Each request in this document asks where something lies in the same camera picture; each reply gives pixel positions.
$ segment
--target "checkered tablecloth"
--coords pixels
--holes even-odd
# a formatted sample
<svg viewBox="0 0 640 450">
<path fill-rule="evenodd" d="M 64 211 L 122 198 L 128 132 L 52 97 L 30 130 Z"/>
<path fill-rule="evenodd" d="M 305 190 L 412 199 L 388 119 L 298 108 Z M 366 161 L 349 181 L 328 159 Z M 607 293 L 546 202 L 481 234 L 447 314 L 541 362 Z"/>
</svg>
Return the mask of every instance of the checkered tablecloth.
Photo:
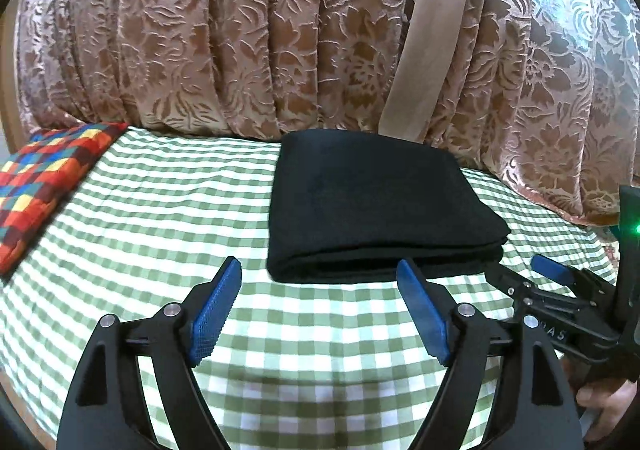
<svg viewBox="0 0 640 450">
<path fill-rule="evenodd" d="M 234 255 L 242 289 L 195 372 L 231 448 L 407 448 L 445 371 L 427 355 L 395 283 L 271 282 L 265 259 L 278 150 L 130 129 L 88 174 L 0 295 L 0 366 L 51 435 L 101 315 L 151 316 Z M 612 278 L 590 230 L 488 175 L 465 175 L 513 231 L 503 264 L 534 277 L 529 259 L 543 253 Z M 482 276 L 444 283 L 459 302 L 510 315 L 511 301 Z M 174 448 L 147 358 L 141 369 L 156 433 Z M 466 446 L 482 435 L 497 373 L 492 359 Z"/>
</svg>

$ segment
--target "floral curtain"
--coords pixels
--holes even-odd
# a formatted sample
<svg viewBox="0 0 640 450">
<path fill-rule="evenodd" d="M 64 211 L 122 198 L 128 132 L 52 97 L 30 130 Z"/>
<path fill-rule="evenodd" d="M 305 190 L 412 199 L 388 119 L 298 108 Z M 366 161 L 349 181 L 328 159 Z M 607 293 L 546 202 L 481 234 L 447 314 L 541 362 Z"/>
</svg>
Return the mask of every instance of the floral curtain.
<svg viewBox="0 0 640 450">
<path fill-rule="evenodd" d="M 415 2 L 20 0 L 22 122 L 377 132 Z M 640 170 L 639 18 L 633 0 L 466 0 L 418 141 L 568 220 L 617 222 Z"/>
<path fill-rule="evenodd" d="M 376 131 L 412 0 L 21 0 L 22 122 Z"/>
<path fill-rule="evenodd" d="M 638 141 L 633 0 L 467 0 L 425 141 L 583 224 L 618 221 Z"/>
</svg>

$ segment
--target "screw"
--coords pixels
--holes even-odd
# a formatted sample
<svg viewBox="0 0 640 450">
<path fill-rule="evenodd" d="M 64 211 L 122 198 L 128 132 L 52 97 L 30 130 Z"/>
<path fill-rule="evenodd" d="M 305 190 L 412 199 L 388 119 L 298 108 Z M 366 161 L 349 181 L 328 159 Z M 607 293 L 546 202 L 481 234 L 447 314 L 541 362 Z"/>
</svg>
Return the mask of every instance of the screw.
<svg viewBox="0 0 640 450">
<path fill-rule="evenodd" d="M 111 327 L 115 321 L 116 318 L 113 315 L 105 315 L 100 318 L 100 325 L 102 327 Z"/>
<path fill-rule="evenodd" d="M 476 308 L 471 304 L 460 304 L 458 306 L 458 313 L 460 313 L 460 315 L 462 316 L 473 316 L 476 314 Z"/>
<path fill-rule="evenodd" d="M 167 304 L 164 306 L 162 310 L 165 316 L 176 316 L 180 313 L 180 304 L 172 302 L 171 304 Z"/>
<path fill-rule="evenodd" d="M 535 329 L 536 327 L 538 327 L 539 324 L 540 323 L 538 322 L 538 319 L 534 316 L 527 315 L 524 318 L 524 325 L 526 325 L 527 327 Z"/>
</svg>

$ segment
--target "human hand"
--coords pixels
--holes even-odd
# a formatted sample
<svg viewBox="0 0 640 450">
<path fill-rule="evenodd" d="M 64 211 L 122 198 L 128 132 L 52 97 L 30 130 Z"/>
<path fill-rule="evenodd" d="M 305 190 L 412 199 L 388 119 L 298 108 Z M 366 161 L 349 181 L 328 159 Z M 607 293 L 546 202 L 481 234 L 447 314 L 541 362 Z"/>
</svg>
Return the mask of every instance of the human hand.
<svg viewBox="0 0 640 450">
<path fill-rule="evenodd" d="M 569 382 L 572 383 L 571 362 L 567 358 L 562 358 L 560 363 Z M 634 401 L 637 391 L 636 383 L 621 378 L 608 378 L 581 386 L 575 397 L 578 405 L 601 411 L 600 417 L 586 433 L 584 440 L 595 442 L 609 435 Z"/>
</svg>

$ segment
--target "black cloth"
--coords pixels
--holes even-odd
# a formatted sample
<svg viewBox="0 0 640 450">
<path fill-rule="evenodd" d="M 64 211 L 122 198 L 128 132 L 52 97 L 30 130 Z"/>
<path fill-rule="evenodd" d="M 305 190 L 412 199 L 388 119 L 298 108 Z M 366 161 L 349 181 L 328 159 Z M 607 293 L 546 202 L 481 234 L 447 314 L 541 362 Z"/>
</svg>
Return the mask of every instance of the black cloth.
<svg viewBox="0 0 640 450">
<path fill-rule="evenodd" d="M 445 151 L 335 129 L 282 140 L 269 213 L 275 281 L 393 281 L 405 257 L 427 277 L 481 273 L 509 233 Z"/>
</svg>

